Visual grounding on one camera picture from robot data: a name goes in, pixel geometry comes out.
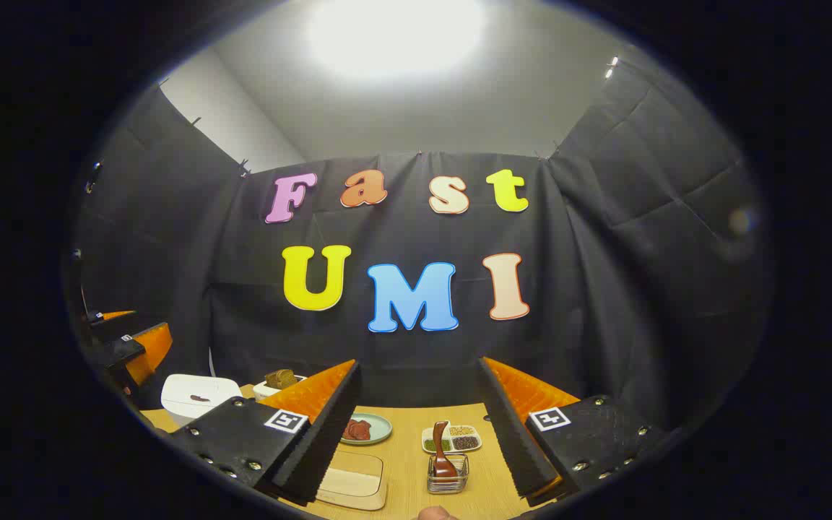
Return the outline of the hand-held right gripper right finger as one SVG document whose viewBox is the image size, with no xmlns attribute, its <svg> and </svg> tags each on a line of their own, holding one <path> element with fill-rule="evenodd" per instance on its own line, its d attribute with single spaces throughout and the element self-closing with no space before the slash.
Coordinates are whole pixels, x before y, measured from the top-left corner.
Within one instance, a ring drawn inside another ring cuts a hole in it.
<svg viewBox="0 0 832 520">
<path fill-rule="evenodd" d="M 578 398 L 489 357 L 479 359 L 477 373 L 506 467 L 528 506 L 613 480 L 668 436 L 605 394 Z"/>
</svg>

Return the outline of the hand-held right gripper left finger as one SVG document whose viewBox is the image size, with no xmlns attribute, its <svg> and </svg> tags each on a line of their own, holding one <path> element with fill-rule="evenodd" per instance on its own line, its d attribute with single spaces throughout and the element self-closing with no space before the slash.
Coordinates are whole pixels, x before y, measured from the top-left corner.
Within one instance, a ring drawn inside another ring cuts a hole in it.
<svg viewBox="0 0 832 520">
<path fill-rule="evenodd" d="M 231 397 L 170 435 L 171 443 L 258 493 L 315 500 L 361 392 L 351 359 L 260 402 Z"/>
</svg>

